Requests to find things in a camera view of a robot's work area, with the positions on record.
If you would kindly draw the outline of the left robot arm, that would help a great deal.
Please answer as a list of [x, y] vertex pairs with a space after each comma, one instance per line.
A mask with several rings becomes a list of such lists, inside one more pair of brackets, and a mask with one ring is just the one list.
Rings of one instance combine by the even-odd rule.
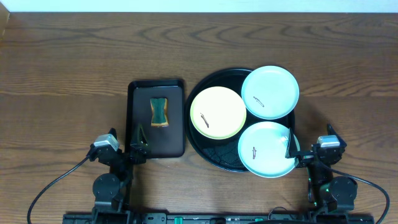
[[129, 188], [135, 165], [144, 164], [150, 154], [149, 143], [141, 124], [135, 127], [128, 149], [119, 148], [116, 130], [98, 136], [90, 146], [88, 159], [109, 166], [109, 172], [93, 183], [95, 205], [92, 223], [142, 223], [144, 216], [129, 209]]

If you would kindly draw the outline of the yellow plate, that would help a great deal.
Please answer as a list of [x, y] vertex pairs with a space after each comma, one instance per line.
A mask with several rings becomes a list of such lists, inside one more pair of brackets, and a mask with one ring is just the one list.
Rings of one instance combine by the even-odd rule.
[[246, 106], [232, 89], [209, 87], [194, 97], [190, 120], [195, 129], [210, 139], [227, 139], [237, 134], [246, 122]]

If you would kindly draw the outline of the yellow green scrub sponge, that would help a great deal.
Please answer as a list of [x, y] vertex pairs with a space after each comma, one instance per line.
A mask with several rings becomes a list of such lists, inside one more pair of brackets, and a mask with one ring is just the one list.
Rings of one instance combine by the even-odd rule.
[[150, 107], [152, 111], [152, 118], [150, 125], [152, 127], [166, 127], [169, 125], [167, 117], [168, 99], [166, 98], [151, 98]]

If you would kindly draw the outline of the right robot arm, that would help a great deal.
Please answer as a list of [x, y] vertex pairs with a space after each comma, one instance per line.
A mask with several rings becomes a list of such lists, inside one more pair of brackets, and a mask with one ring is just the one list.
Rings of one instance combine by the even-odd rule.
[[294, 167], [308, 172], [308, 201], [314, 208], [307, 213], [311, 223], [348, 223], [348, 212], [354, 210], [358, 184], [351, 177], [335, 177], [331, 166], [342, 159], [347, 144], [329, 124], [327, 135], [320, 136], [309, 151], [303, 151], [296, 142], [294, 131], [288, 130], [287, 159]]

